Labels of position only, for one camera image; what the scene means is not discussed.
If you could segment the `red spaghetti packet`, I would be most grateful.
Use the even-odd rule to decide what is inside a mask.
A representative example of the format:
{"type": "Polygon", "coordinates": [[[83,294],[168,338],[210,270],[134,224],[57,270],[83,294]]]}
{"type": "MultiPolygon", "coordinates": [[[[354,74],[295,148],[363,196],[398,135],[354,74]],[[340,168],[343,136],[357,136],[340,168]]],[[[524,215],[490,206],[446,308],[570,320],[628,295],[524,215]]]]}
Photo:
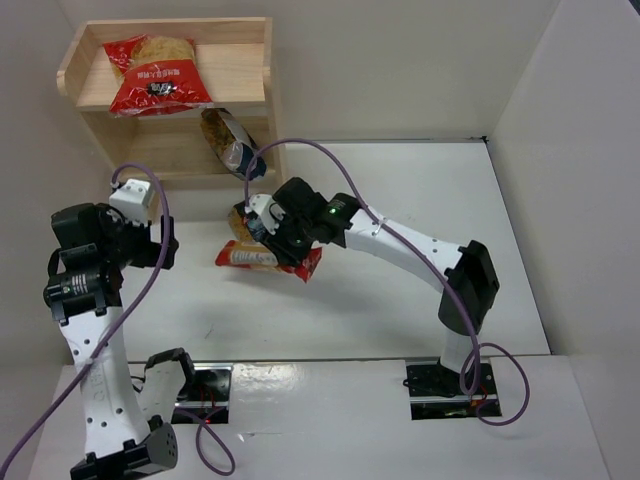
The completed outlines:
{"type": "Polygon", "coordinates": [[[287,266],[280,263],[275,254],[261,244],[230,240],[220,250],[214,264],[218,267],[295,275],[307,283],[315,273],[322,253],[322,248],[312,248],[299,265],[287,266]]]}

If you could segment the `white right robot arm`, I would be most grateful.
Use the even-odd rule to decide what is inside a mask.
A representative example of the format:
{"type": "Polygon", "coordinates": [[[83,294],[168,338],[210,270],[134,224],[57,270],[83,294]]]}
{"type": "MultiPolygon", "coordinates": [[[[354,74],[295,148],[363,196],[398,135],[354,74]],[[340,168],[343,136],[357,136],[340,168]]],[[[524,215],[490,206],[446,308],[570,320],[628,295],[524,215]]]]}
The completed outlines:
{"type": "Polygon", "coordinates": [[[445,242],[400,225],[338,193],[325,199],[295,177],[274,194],[255,194],[246,213],[260,225],[256,239],[286,266],[299,266],[315,243],[377,257],[413,274],[440,293],[438,319],[445,327],[439,363],[466,374],[484,318],[500,284],[486,246],[445,242]]]}

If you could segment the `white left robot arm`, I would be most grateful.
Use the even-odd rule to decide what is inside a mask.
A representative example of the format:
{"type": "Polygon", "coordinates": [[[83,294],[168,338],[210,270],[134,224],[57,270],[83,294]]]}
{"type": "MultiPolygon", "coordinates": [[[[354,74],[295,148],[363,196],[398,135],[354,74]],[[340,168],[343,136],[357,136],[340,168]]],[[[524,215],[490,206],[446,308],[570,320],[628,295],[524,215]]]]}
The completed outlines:
{"type": "Polygon", "coordinates": [[[149,226],[107,204],[68,207],[52,215],[51,226],[59,247],[43,296],[82,376],[85,454],[71,478],[144,479],[175,468],[171,420],[179,393],[194,379],[193,362],[182,348],[152,355],[136,391],[124,334],[108,332],[124,312],[123,269],[153,266],[160,244],[149,226]]]}

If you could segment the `blue fusilli pasta bag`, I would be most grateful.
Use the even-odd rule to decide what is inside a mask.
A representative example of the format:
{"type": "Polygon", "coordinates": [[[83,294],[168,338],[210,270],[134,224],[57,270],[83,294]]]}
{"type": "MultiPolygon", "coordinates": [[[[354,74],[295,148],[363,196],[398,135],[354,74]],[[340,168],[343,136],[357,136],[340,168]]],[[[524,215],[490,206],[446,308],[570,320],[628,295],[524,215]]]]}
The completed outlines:
{"type": "Polygon", "coordinates": [[[207,108],[201,112],[204,138],[224,167],[235,177],[250,181],[264,177],[267,165],[258,156],[251,171],[249,164],[259,148],[241,123],[226,109],[207,108]]]}

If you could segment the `red pasta bag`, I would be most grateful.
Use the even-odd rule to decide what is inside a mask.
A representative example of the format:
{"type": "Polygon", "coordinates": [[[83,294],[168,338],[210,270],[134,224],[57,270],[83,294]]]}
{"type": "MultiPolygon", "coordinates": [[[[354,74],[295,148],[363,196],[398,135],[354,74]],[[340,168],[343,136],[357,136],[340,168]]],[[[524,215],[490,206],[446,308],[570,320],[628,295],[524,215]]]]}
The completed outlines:
{"type": "Polygon", "coordinates": [[[103,48],[119,81],[111,114],[169,115],[213,105],[197,68],[192,39],[143,34],[105,43],[103,48]]]}

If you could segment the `wooden shelf unit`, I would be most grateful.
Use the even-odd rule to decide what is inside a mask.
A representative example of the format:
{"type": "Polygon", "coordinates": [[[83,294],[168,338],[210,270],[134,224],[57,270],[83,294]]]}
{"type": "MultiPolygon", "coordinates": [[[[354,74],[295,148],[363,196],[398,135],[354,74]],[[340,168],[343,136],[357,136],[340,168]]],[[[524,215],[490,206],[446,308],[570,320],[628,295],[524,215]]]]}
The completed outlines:
{"type": "Polygon", "coordinates": [[[214,158],[200,113],[117,118],[109,106],[119,83],[103,45],[141,34],[188,37],[215,106],[229,111],[258,146],[278,139],[281,101],[267,17],[96,20],[81,25],[57,72],[57,88],[79,114],[110,168],[142,163],[166,191],[224,190],[233,202],[242,183],[214,158]]]}

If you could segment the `blue Agnesi penne bag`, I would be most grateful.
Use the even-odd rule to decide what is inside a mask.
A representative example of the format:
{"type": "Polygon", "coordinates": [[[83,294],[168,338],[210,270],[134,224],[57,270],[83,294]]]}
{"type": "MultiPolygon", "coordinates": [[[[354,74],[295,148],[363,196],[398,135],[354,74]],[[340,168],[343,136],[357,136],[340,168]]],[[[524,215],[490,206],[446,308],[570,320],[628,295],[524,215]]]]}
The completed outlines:
{"type": "Polygon", "coordinates": [[[240,242],[261,243],[268,233],[260,217],[246,211],[243,201],[232,207],[227,219],[232,233],[240,242]]]}

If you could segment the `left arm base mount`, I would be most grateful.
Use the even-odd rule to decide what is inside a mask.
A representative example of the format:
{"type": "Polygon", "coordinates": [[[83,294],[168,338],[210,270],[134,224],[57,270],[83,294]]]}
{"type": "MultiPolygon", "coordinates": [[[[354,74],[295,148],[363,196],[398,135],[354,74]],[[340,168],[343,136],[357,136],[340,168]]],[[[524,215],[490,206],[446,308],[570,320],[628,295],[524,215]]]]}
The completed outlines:
{"type": "Polygon", "coordinates": [[[193,416],[206,423],[229,419],[230,365],[184,367],[170,361],[146,366],[132,375],[134,396],[145,418],[159,416],[165,423],[193,424],[193,416]]]}

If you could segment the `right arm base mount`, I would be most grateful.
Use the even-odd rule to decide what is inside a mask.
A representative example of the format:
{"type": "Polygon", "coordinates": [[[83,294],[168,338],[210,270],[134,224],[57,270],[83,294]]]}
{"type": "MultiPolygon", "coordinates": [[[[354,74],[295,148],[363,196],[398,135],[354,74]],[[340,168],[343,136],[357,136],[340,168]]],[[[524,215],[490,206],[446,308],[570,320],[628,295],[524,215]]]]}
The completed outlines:
{"type": "Polygon", "coordinates": [[[413,420],[475,418],[476,409],[489,418],[501,416],[493,369],[481,363],[480,385],[470,396],[459,387],[458,375],[435,360],[406,362],[403,386],[408,390],[413,420]]]}

